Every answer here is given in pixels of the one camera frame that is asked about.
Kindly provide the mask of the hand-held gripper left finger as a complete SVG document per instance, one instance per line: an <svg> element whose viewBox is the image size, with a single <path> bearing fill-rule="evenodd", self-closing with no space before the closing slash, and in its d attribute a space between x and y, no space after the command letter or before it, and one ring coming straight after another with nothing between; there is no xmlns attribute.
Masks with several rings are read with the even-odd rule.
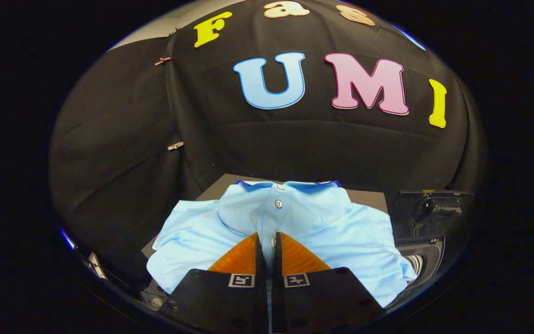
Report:
<svg viewBox="0 0 534 334"><path fill-rule="evenodd" d="M267 334L266 268L256 233L208 270L191 269L159 314L195 334Z"/></svg>

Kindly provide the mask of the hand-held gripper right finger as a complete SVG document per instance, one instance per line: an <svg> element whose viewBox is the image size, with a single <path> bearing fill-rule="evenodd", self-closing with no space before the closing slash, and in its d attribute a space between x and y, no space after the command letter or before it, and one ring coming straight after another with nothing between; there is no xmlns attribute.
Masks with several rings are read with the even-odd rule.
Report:
<svg viewBox="0 0 534 334"><path fill-rule="evenodd" d="M385 311L349 268L331 268L278 232L271 315L276 334L349 334Z"/></svg>

